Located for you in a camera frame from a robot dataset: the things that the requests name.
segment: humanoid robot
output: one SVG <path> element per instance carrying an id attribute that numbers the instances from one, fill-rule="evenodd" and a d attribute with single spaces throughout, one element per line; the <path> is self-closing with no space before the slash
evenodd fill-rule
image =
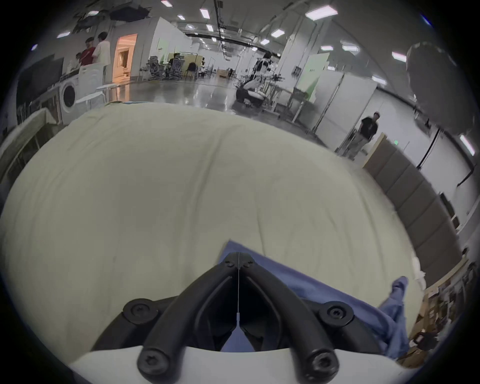
<path id="1" fill-rule="evenodd" d="M 277 74 L 273 74 L 273 71 L 270 68 L 272 64 L 271 57 L 272 53 L 267 52 L 264 54 L 263 58 L 255 63 L 253 73 L 249 80 L 246 83 L 241 84 L 237 89 L 237 101 L 247 105 L 254 105 L 256 107 L 260 107 L 263 104 L 266 95 L 263 92 L 256 91 L 256 89 L 262 86 L 266 80 L 281 80 L 281 77 Z"/>

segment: gray acoustic panel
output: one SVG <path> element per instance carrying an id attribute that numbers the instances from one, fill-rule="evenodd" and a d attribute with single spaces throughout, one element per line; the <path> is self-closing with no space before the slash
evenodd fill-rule
<path id="1" fill-rule="evenodd" d="M 418 169 L 409 163 L 407 169 L 395 181 L 386 193 L 387 197 L 398 209 L 414 193 L 425 178 Z"/>
<path id="2" fill-rule="evenodd" d="M 395 150 L 396 148 L 387 140 L 382 141 L 363 168 L 376 178 Z"/>
<path id="3" fill-rule="evenodd" d="M 425 268 L 436 261 L 438 255 L 456 244 L 457 237 L 452 223 L 445 221 L 427 240 L 415 250 L 420 264 Z"/>
<path id="4" fill-rule="evenodd" d="M 438 255 L 434 263 L 428 267 L 423 267 L 420 263 L 421 270 L 425 272 L 425 282 L 427 287 L 435 284 L 438 280 L 450 272 L 462 260 L 462 253 L 455 243 L 446 249 L 441 255 Z"/>
<path id="5" fill-rule="evenodd" d="M 375 180 L 385 193 L 390 190 L 403 172 L 405 172 L 409 164 L 411 164 L 410 161 L 400 150 L 397 149 L 392 154 L 385 163 L 385 166 L 381 169 L 378 175 L 375 176 Z"/>
<path id="6" fill-rule="evenodd" d="M 424 180 L 412 195 L 397 208 L 398 217 L 405 228 L 419 218 L 437 198 L 430 184 Z"/>
<path id="7" fill-rule="evenodd" d="M 422 245 L 447 220 L 450 220 L 450 217 L 440 199 L 436 198 L 427 210 L 407 228 L 413 247 L 416 249 Z"/>
<path id="8" fill-rule="evenodd" d="M 364 165 L 397 210 L 425 272 L 427 287 L 461 260 L 455 228 L 446 207 L 415 165 L 397 146 L 379 143 Z"/>

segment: white bed sheet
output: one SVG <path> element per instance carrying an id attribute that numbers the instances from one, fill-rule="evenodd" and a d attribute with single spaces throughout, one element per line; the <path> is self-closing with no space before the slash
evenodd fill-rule
<path id="1" fill-rule="evenodd" d="M 62 361 L 123 305 L 178 295 L 232 239 L 373 306 L 406 276 L 408 236 L 371 177 L 263 123 L 171 104 L 111 104 L 48 142 L 0 218 L 2 273 Z"/>

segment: red shirt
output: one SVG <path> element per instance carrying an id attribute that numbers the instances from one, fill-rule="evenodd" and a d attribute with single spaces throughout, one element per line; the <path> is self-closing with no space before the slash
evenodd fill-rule
<path id="1" fill-rule="evenodd" d="M 82 55 L 80 56 L 80 65 L 88 65 L 93 63 L 92 54 L 94 50 L 95 47 L 90 47 L 82 52 Z"/>

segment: white partition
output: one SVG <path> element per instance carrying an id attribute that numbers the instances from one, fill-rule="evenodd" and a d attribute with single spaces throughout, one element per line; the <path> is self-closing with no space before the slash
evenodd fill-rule
<path id="1" fill-rule="evenodd" d="M 342 72 L 336 71 L 323 71 L 318 78 L 315 91 L 310 97 L 309 103 L 307 103 L 300 116 L 299 121 L 308 129 L 312 130 L 318 123 L 320 116 L 325 109 L 328 100 L 335 92 L 340 79 L 342 78 Z"/>
<path id="2" fill-rule="evenodd" d="M 362 115 L 376 87 L 377 83 L 373 80 L 345 74 L 316 132 L 328 148 L 335 150 L 342 143 Z"/>

